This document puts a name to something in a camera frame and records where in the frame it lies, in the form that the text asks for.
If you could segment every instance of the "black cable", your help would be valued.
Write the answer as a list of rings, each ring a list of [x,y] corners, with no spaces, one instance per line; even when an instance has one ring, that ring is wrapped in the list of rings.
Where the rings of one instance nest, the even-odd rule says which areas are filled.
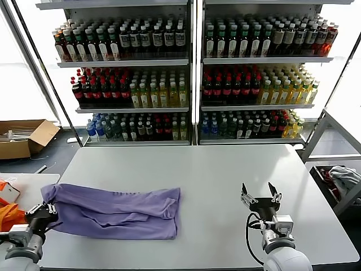
[[[247,243],[247,248],[248,248],[248,251],[249,253],[252,255],[252,257],[255,259],[256,262],[258,262],[259,264],[263,265],[263,261],[260,261],[256,255],[253,253],[251,247],[250,247],[250,244],[249,244],[249,239],[248,239],[248,226],[249,226],[249,221],[250,221],[250,218],[252,216],[255,216],[258,220],[261,220],[255,213],[250,213],[249,216],[247,217],[247,223],[246,223],[246,243]]]

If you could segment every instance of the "white label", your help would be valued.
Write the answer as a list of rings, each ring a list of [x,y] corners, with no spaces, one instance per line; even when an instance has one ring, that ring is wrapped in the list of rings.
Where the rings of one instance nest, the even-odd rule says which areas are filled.
[[[68,49],[68,52],[69,52],[70,57],[72,58],[72,60],[77,61],[77,54],[75,53],[74,46],[68,44],[67,49]]]
[[[270,48],[271,41],[265,40],[262,45],[261,57],[264,58],[268,54],[268,48]]]
[[[253,58],[257,55],[257,51],[258,51],[258,46],[259,46],[259,40],[254,40],[252,42],[252,48],[250,50],[250,57]]]
[[[180,107],[186,106],[186,95],[184,93],[179,94]]]
[[[182,132],[180,133],[180,140],[186,140],[186,138],[187,138],[187,132],[182,131]]]
[[[261,99],[260,104],[266,104],[268,95],[269,95],[268,92],[265,92],[265,93],[262,94],[262,99]]]
[[[141,100],[142,100],[142,104],[143,104],[143,108],[148,108],[148,98],[146,95],[142,95],[140,96]]]
[[[77,49],[82,61],[87,61],[86,53],[83,44],[78,44]]]
[[[133,139],[133,141],[137,141],[137,133],[136,132],[130,132],[131,135],[131,139]]]
[[[242,138],[242,133],[243,133],[242,130],[238,130],[238,131],[237,131],[237,139],[241,139],[241,138]]]
[[[88,44],[88,48],[89,48],[90,55],[91,55],[91,58],[93,59],[93,61],[98,61],[99,58],[98,58],[98,54],[96,53],[95,45],[94,44]]]
[[[217,45],[217,57],[218,58],[221,58],[223,56],[225,44],[226,44],[225,41],[218,41],[218,45]]]
[[[235,50],[236,50],[236,41],[230,41],[230,44],[228,46],[228,57],[233,58],[235,56]]]
[[[248,44],[248,41],[246,41],[246,40],[241,41],[241,44],[239,46],[239,57],[240,58],[244,58],[244,56],[246,54],[247,44]]]
[[[151,95],[151,98],[152,98],[153,108],[157,108],[158,107],[158,96],[157,95]]]
[[[118,44],[111,43],[111,49],[114,56],[114,60],[120,60]]]
[[[271,101],[270,101],[270,104],[276,104],[276,100],[278,98],[278,94],[280,94],[279,92],[273,92],[272,94],[272,98],[271,98]]]
[[[133,100],[134,108],[139,108],[138,96],[132,96],[131,99]]]
[[[207,58],[211,58],[213,54],[214,41],[207,41]]]
[[[102,57],[105,61],[108,61],[109,60],[109,55],[108,55],[108,51],[107,51],[107,47],[105,44],[103,43],[100,43],[99,44],[99,49],[100,49],[100,52],[102,54]]]
[[[167,96],[166,95],[160,95],[160,103],[162,104],[162,107],[167,107]]]

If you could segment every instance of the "dark bottle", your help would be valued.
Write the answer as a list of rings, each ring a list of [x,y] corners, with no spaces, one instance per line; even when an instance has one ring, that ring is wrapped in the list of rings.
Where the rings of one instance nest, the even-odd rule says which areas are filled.
[[[261,33],[261,26],[256,24],[254,26],[252,42],[249,45],[249,57],[255,58],[258,55],[259,35]]]
[[[117,34],[115,33],[114,28],[108,29],[109,33],[109,47],[111,48],[111,52],[113,55],[113,60],[120,60],[120,51],[119,51],[119,40],[117,38]]]
[[[123,58],[130,57],[130,37],[128,31],[125,29],[125,27],[120,27],[120,45],[121,45],[121,56]]]
[[[302,54],[302,44],[305,40],[307,33],[306,24],[303,23],[300,25],[300,28],[296,30],[296,34],[294,35],[293,45],[291,46],[291,54],[292,55],[301,55]]]
[[[268,50],[271,45],[272,27],[273,26],[271,24],[266,25],[265,36],[262,39],[262,44],[260,46],[260,52],[259,52],[259,55],[262,58],[265,58],[268,55]]]
[[[248,103],[249,92],[250,92],[250,75],[247,75],[245,81],[243,82],[242,88],[241,88],[241,97],[240,97],[241,104]]]
[[[271,44],[271,55],[280,55],[281,54],[281,45],[284,37],[284,24],[280,23],[275,29]]]
[[[236,36],[237,36],[237,25],[232,24],[230,38],[228,40],[228,48],[227,48],[229,58],[234,58],[236,56],[236,48],[237,48]]]
[[[289,28],[284,33],[283,42],[282,42],[282,46],[281,46],[281,52],[280,52],[281,55],[290,55],[292,42],[293,42],[295,33],[296,33],[296,31],[294,30],[294,24],[291,23],[289,25]]]

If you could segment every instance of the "bottle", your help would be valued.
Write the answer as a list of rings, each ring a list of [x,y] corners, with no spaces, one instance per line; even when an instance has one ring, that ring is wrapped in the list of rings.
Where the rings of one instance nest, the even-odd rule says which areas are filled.
[[[265,36],[262,39],[262,44],[260,46],[261,51],[259,53],[260,57],[262,57],[262,58],[265,58],[268,55],[268,50],[271,45],[272,27],[273,26],[271,24],[266,25]]]
[[[249,46],[249,56],[251,58],[255,58],[258,54],[260,32],[261,32],[261,26],[259,24],[256,24],[254,26],[252,43]]]
[[[249,25],[248,24],[244,24],[242,26],[242,35],[241,35],[241,39],[239,41],[239,54],[238,57],[240,58],[244,58],[246,56],[246,51],[247,51],[247,47],[248,47],[248,29],[249,29]]]
[[[226,41],[224,40],[224,35],[226,34],[226,26],[221,24],[219,26],[218,39],[217,39],[217,57],[222,58],[224,56],[224,47]]]
[[[234,58],[236,55],[236,48],[237,48],[237,25],[232,24],[231,25],[231,33],[230,33],[230,39],[228,40],[228,57]]]

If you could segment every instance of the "yellow bottle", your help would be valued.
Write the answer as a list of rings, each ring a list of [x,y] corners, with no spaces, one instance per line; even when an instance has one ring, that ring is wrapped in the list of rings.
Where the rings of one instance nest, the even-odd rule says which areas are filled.
[[[278,100],[276,101],[276,104],[286,104],[287,98],[290,96],[290,91],[289,91],[289,84],[291,83],[291,81],[284,80],[283,82],[283,87],[280,91],[280,95],[278,96]]]
[[[261,96],[261,101],[260,101],[260,105],[264,105],[267,103],[267,99],[268,96],[270,95],[270,85],[271,85],[271,81],[270,80],[266,80],[265,81],[265,85],[263,87],[263,92],[262,92],[262,96]]]

